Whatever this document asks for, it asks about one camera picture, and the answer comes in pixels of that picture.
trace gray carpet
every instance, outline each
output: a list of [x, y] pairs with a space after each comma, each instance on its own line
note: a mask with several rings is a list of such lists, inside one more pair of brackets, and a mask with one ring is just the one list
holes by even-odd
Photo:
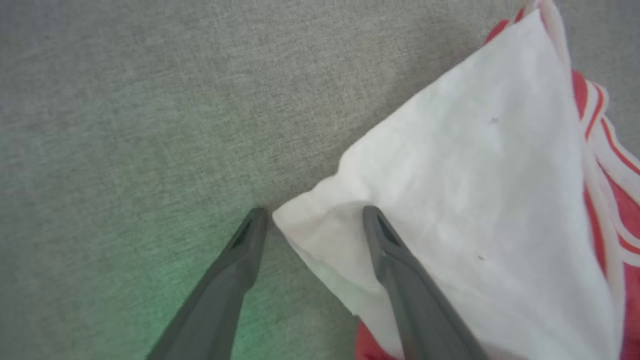
[[[520, 1], [0, 3], [0, 357], [142, 359], [245, 213], [460, 62]], [[566, 1], [640, 155], [640, 3]], [[271, 225], [234, 359], [352, 359], [357, 319]]]

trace white cloth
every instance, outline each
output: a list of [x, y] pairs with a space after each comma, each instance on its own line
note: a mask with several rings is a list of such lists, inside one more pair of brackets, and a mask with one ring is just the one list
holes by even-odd
[[614, 359], [618, 324], [589, 240], [578, 113], [535, 11], [413, 96], [273, 214], [392, 356], [362, 207], [381, 208], [494, 359]]

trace white stripe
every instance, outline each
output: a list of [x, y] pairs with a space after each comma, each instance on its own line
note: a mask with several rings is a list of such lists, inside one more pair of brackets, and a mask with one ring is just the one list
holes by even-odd
[[[609, 122], [609, 119], [604, 118], [611, 134], [612, 142], [614, 146], [624, 155], [631, 163], [637, 168], [640, 168], [640, 162], [635, 156], [630, 154], [622, 145], [620, 145], [616, 138], [615, 129]], [[618, 155], [613, 151], [607, 140], [607, 135], [604, 131], [604, 127], [600, 121], [594, 126], [591, 132], [591, 141], [589, 147], [596, 155], [596, 159], [600, 165], [605, 169], [611, 179], [618, 184], [628, 195], [633, 199], [636, 204], [640, 204], [640, 176], [627, 166]]]
[[616, 228], [618, 234], [631, 246], [640, 250], [640, 239], [636, 238], [632, 233], [627, 230], [624, 224], [622, 224], [622, 220], [620, 219], [620, 215], [616, 213], [610, 214], [611, 220], [613, 221], [613, 226]]
[[622, 257], [622, 261], [625, 263], [640, 267], [640, 255], [634, 254], [633, 252], [620, 247], [620, 256]]
[[584, 107], [584, 114], [582, 114], [582, 119], [580, 121], [582, 134], [586, 134], [589, 121], [591, 121], [593, 112], [596, 111], [596, 106], [598, 106], [598, 90], [596, 90], [596, 86], [586, 79], [584, 82], [587, 85], [587, 103]]
[[[602, 93], [602, 105], [600, 107], [600, 109], [598, 108], [598, 99], [599, 99], [599, 94], [598, 94], [598, 90], [600, 89], [600, 92]], [[589, 125], [591, 124], [591, 121], [593, 121], [593, 127], [591, 128], [591, 134], [589, 136], [589, 138], [587, 139], [587, 141], [591, 140], [591, 136], [593, 136], [593, 131], [596, 128], [596, 126], [598, 125], [598, 121], [600, 120], [601, 117], [604, 116], [605, 111], [607, 111], [607, 108], [609, 107], [609, 93], [607, 93], [607, 90], [605, 88], [603, 88], [602, 86], [587, 80], [587, 90], [588, 92], [591, 93], [591, 91], [593, 91], [593, 95], [595, 96], [595, 104], [594, 104], [594, 109], [591, 110], [591, 113], [589, 114], [589, 116], [585, 116], [584, 117], [584, 121], [582, 121], [582, 125], [584, 126], [584, 134], [586, 135], [587, 131], [589, 130]]]

